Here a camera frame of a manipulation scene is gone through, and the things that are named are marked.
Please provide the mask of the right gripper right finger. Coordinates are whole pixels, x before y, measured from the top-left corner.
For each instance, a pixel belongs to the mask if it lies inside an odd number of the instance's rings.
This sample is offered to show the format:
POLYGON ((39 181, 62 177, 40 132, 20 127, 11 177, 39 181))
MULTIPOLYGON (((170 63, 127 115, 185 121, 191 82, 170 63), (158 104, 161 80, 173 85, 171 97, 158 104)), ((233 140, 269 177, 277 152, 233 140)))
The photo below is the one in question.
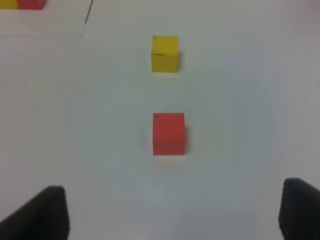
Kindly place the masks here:
POLYGON ((300 178, 285 179, 278 222, 285 240, 318 240, 320 190, 300 178))

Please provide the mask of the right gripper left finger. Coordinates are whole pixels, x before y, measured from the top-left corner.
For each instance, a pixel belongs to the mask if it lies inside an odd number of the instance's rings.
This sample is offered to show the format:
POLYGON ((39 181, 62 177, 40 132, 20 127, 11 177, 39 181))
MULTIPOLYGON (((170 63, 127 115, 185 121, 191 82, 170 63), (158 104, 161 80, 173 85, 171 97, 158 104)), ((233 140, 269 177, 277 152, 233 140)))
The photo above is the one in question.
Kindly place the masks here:
POLYGON ((67 240, 70 217, 63 186, 49 186, 0 222, 2 240, 67 240))

